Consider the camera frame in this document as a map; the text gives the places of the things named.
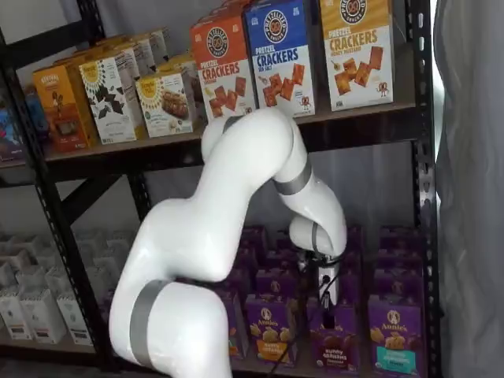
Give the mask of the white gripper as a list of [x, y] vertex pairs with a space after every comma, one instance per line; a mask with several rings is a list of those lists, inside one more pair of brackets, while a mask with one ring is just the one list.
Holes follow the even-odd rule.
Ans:
[[339, 265], [326, 265], [317, 268], [318, 298], [323, 306], [321, 319], [334, 321], [339, 296]]

